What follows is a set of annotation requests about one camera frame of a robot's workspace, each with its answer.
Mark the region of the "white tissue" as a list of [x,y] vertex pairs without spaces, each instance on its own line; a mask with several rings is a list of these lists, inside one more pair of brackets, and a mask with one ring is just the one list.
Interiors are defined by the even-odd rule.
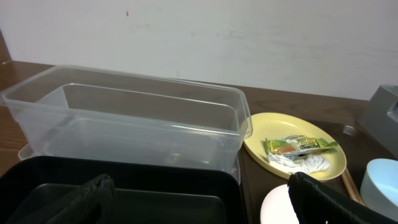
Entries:
[[331,167],[330,161],[325,157],[311,154],[305,159],[300,159],[298,162],[284,156],[269,154],[268,161],[272,167],[288,174],[294,174],[296,172],[311,174],[314,172],[326,171]]

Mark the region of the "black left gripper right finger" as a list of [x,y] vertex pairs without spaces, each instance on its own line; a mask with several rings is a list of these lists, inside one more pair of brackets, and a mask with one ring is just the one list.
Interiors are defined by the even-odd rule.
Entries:
[[300,224],[397,224],[303,172],[291,175],[287,186]]

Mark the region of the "pink bowl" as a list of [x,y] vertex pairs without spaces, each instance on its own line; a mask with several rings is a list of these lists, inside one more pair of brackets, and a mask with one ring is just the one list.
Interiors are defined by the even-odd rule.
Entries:
[[260,212],[261,224],[299,224],[289,197],[287,184],[272,189],[264,198]]

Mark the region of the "light blue bowl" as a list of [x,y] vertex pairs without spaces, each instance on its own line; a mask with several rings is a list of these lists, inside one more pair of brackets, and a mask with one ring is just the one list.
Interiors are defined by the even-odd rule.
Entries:
[[397,161],[373,159],[368,162],[360,194],[368,208],[397,221]]

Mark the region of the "green orange snack wrapper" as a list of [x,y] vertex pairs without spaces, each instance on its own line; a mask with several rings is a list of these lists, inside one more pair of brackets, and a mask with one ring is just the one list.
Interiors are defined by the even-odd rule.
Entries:
[[323,138],[304,135],[293,135],[283,139],[265,139],[265,149],[268,153],[294,157],[327,151],[339,146],[338,142],[328,142]]

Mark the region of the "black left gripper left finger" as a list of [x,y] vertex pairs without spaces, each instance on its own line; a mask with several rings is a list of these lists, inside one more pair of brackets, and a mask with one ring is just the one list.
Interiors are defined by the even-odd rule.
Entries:
[[112,223],[116,188],[108,174],[101,174],[40,209],[14,219],[14,224]]

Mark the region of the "yellow plate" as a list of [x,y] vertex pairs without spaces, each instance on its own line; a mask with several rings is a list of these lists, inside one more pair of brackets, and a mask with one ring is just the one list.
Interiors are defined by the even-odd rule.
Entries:
[[[291,135],[323,138],[328,142],[334,139],[312,123],[300,118],[281,113],[259,113],[251,116],[253,131],[250,138],[244,140],[248,154],[265,170],[281,178],[288,179],[289,173],[283,172],[269,164],[264,146],[266,139],[282,139]],[[331,167],[328,170],[310,174],[311,177],[326,182],[339,177],[346,169],[346,156],[341,146],[324,152],[323,157],[328,159]]]

